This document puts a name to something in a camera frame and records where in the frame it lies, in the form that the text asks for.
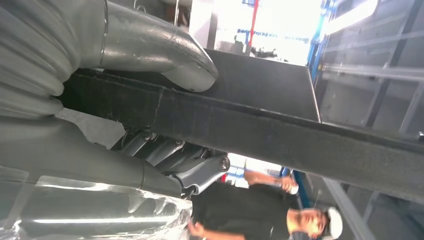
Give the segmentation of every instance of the plastic wrap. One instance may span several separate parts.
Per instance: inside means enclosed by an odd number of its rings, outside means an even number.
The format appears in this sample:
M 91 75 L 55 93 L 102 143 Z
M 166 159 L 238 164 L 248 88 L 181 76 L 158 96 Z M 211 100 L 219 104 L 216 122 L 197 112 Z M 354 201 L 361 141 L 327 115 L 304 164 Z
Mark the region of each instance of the plastic wrap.
M 192 203 L 0 167 L 0 240 L 179 240 Z

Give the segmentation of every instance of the metal beam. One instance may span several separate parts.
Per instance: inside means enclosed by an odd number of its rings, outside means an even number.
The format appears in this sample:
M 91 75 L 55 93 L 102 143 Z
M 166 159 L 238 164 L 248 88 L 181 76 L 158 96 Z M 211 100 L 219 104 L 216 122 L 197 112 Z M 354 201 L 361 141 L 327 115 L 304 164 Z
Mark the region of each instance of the metal beam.
M 328 178 L 322 178 L 328 187 L 331 195 L 336 201 L 340 211 L 343 213 L 343 217 L 350 229 L 353 232 L 356 240 L 376 240 L 376 237 L 368 228 L 365 221 L 362 219 L 358 210 L 346 195 L 345 191 L 340 186 L 340 183 Z
M 361 65 L 331 65 L 323 66 L 323 71 L 345 73 L 357 76 L 393 79 L 424 83 L 424 68 L 361 66 Z
M 372 97 L 371 104 L 369 105 L 368 112 L 363 121 L 365 127 L 372 128 L 374 126 L 387 90 L 389 89 L 389 85 L 390 80 L 384 79 L 378 86 L 377 92 Z
M 377 44 L 384 44 L 384 43 L 395 42 L 399 40 L 407 40 L 407 39 L 414 39 L 414 38 L 421 38 L 421 37 L 424 37 L 424 31 L 415 31 L 411 33 L 406 33 L 402 36 L 399 36 L 399 35 L 386 36 L 386 37 L 381 37 L 381 38 L 377 38 L 377 39 L 373 39 L 369 41 L 349 43 L 349 44 L 329 47 L 324 52 L 325 53 L 338 52 L 338 51 L 342 51 L 346 49 L 368 47 L 368 46 L 377 45 Z
M 61 100 L 134 129 L 424 203 L 424 147 L 418 142 L 93 71 L 75 73 Z
M 379 198 L 380 193 L 375 191 L 371 194 L 371 197 L 369 198 L 368 204 L 366 205 L 365 212 L 363 213 L 363 220 L 364 222 L 368 222 L 368 220 L 371 217 L 371 214 L 374 212 L 375 203 L 377 199 Z
M 420 106 L 421 98 L 424 93 L 424 83 L 420 83 L 412 96 L 408 110 L 406 111 L 405 117 L 403 118 L 402 125 L 400 126 L 399 132 L 404 134 L 407 132 L 415 113 Z

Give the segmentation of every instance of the metal rail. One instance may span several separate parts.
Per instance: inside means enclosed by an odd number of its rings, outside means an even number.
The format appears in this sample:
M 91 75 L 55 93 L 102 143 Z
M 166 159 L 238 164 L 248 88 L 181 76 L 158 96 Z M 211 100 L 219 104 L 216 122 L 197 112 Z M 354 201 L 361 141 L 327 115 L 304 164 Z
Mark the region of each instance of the metal rail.
M 371 232 L 370 228 L 366 225 L 365 221 L 359 214 L 358 210 L 346 195 L 340 183 L 328 178 L 322 178 L 328 187 L 331 195 L 338 204 L 343 217 L 350 226 L 356 240 L 376 240 L 376 237 Z
M 399 81 L 424 83 L 424 69 L 413 67 L 388 67 L 325 64 L 323 71 L 345 73 L 358 76 L 388 78 Z

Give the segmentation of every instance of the man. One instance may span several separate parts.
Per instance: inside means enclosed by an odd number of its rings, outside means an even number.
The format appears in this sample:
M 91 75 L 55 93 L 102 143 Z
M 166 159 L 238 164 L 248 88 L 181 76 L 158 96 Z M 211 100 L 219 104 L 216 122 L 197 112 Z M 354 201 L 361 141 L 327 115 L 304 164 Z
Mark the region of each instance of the man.
M 249 189 L 214 183 L 193 196 L 192 236 L 207 240 L 287 240 L 295 232 L 311 238 L 337 239 L 342 218 L 335 208 L 296 210 L 285 192 L 297 184 L 291 177 L 273 177 L 247 171 Z

